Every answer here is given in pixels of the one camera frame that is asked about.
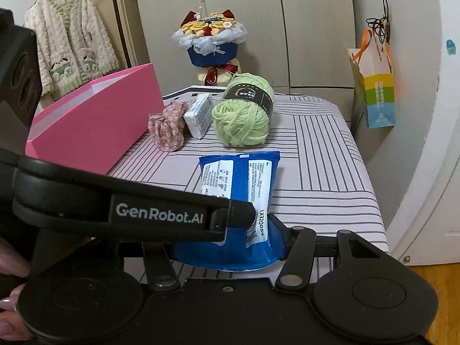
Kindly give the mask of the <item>person's left hand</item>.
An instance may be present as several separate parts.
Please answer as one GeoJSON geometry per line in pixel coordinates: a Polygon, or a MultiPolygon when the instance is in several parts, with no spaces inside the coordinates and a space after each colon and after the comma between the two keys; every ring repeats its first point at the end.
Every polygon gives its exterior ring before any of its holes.
{"type": "MultiPolygon", "coordinates": [[[[1,275],[26,278],[29,273],[28,261],[17,253],[12,245],[1,239],[1,275]]],[[[1,340],[18,342],[30,339],[30,334],[16,312],[17,301],[24,287],[25,283],[12,289],[8,296],[1,298],[1,340]]]]}

